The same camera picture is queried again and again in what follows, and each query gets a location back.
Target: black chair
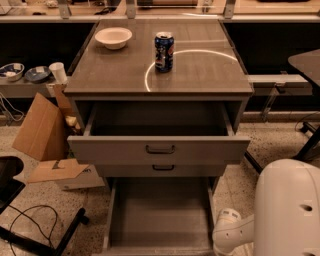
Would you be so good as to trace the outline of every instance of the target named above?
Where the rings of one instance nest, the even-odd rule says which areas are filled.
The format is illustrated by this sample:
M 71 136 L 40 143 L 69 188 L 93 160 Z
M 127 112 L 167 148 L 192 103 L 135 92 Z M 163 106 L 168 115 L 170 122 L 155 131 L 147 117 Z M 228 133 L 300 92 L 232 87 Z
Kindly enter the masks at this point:
M 13 179 L 23 170 L 23 162 L 18 157 L 0 157 L 0 214 L 10 205 L 25 187 L 25 184 Z M 87 224 L 89 219 L 84 216 L 85 209 L 81 208 L 61 239 L 57 248 L 36 242 L 27 237 L 15 234 L 0 226 L 0 238 L 36 255 L 58 256 L 62 255 L 73 233 L 80 223 Z

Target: cup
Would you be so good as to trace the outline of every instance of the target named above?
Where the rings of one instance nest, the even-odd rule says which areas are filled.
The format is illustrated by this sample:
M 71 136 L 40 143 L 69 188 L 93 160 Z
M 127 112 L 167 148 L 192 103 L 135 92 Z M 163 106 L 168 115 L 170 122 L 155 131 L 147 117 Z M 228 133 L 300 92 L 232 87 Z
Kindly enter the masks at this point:
M 59 84 L 66 84 L 68 81 L 66 72 L 64 70 L 64 65 L 62 62 L 55 62 L 49 66 L 54 78 Z

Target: cabinet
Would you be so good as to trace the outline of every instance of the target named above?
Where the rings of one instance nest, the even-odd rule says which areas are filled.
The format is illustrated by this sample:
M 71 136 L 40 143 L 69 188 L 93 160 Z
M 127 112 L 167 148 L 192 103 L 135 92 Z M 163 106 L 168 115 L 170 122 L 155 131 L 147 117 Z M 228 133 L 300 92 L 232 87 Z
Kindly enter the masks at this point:
M 217 20 L 103 20 L 129 28 L 119 51 L 94 39 L 65 93 L 83 130 L 68 142 L 111 188 L 105 255 L 210 255 L 212 193 L 249 138 L 237 136 L 252 94 Z M 174 68 L 156 73 L 154 37 L 175 37 Z

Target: blue can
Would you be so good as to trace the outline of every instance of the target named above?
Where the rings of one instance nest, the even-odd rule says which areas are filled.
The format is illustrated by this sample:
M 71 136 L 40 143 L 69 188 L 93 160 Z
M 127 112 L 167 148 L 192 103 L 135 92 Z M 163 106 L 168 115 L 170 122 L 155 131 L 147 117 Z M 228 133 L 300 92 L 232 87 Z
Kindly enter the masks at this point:
M 154 40 L 156 48 L 155 68 L 168 72 L 173 66 L 174 38 L 170 32 L 159 32 Z

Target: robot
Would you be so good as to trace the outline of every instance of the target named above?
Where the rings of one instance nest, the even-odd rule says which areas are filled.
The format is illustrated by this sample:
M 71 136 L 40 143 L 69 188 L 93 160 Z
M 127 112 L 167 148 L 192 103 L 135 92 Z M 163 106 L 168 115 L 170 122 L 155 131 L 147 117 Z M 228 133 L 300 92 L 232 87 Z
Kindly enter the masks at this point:
M 254 256 L 320 256 L 320 169 L 297 160 L 270 163 L 261 173 L 254 215 L 222 209 L 213 231 L 217 256 L 254 242 Z

